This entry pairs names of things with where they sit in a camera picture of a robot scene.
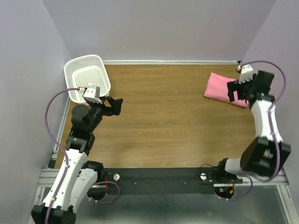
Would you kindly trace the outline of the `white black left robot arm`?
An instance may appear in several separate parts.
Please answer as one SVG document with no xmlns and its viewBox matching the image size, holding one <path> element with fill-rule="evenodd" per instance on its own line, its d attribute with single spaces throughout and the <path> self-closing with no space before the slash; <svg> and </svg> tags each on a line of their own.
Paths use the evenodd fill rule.
<svg viewBox="0 0 299 224">
<path fill-rule="evenodd" d="M 86 159 L 95 140 L 94 129 L 103 116 L 120 115 L 122 103 L 121 98 L 101 97 L 72 109 L 72 128 L 66 141 L 64 160 L 42 204 L 34 205 L 31 211 L 34 223 L 75 223 L 78 207 L 94 185 L 102 185 L 105 189 L 114 185 L 116 195 L 120 195 L 119 185 L 107 179 L 102 163 Z"/>
</svg>

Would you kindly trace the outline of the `white perforated plastic basket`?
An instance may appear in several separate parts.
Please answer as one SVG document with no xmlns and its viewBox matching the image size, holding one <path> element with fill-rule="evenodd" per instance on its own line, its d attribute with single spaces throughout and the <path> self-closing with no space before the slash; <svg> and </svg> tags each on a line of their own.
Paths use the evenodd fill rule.
<svg viewBox="0 0 299 224">
<path fill-rule="evenodd" d="M 83 99 L 83 94 L 78 92 L 79 87 L 100 87 L 100 99 L 103 103 L 109 96 L 111 84 L 103 61 L 98 55 L 86 55 L 68 61 L 64 65 L 64 77 L 67 88 L 72 88 L 68 94 L 74 103 L 88 104 Z"/>
</svg>

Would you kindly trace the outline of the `pink t shirt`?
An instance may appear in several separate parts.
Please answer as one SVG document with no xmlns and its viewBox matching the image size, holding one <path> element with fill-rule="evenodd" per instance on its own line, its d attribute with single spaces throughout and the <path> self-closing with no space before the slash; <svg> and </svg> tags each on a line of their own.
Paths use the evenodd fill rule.
<svg viewBox="0 0 299 224">
<path fill-rule="evenodd" d="M 222 102 L 230 103 L 239 107 L 247 108 L 248 105 L 244 100 L 237 99 L 236 92 L 234 92 L 235 101 L 233 102 L 229 101 L 227 82 L 231 82 L 235 80 L 236 79 L 220 76 L 211 72 L 209 79 L 207 81 L 207 86 L 206 86 L 204 96 L 206 98 L 211 98 Z"/>
</svg>

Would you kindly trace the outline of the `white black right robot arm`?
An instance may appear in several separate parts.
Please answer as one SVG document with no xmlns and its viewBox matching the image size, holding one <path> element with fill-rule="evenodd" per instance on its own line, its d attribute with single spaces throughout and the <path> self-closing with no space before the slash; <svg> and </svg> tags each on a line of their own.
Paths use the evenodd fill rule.
<svg viewBox="0 0 299 224">
<path fill-rule="evenodd" d="M 253 174 L 273 179 L 290 155 L 291 146 L 283 142 L 279 133 L 275 109 L 276 99 L 269 94 L 274 74 L 255 73 L 250 66 L 238 69 L 240 77 L 227 83 L 231 102 L 237 93 L 239 100 L 249 104 L 255 122 L 256 137 L 238 159 L 223 159 L 215 171 L 215 178 L 227 182 L 232 175 Z"/>
</svg>

